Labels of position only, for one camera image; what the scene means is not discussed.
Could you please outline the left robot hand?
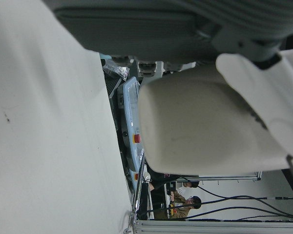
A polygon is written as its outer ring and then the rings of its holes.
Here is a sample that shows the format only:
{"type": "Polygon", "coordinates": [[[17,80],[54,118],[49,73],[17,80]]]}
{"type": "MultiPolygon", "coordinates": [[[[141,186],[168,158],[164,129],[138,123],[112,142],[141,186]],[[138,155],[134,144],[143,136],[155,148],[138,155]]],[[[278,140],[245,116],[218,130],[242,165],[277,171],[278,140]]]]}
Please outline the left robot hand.
{"type": "Polygon", "coordinates": [[[146,78],[139,121],[159,173],[293,173],[293,0],[47,0],[85,49],[146,78]]]}

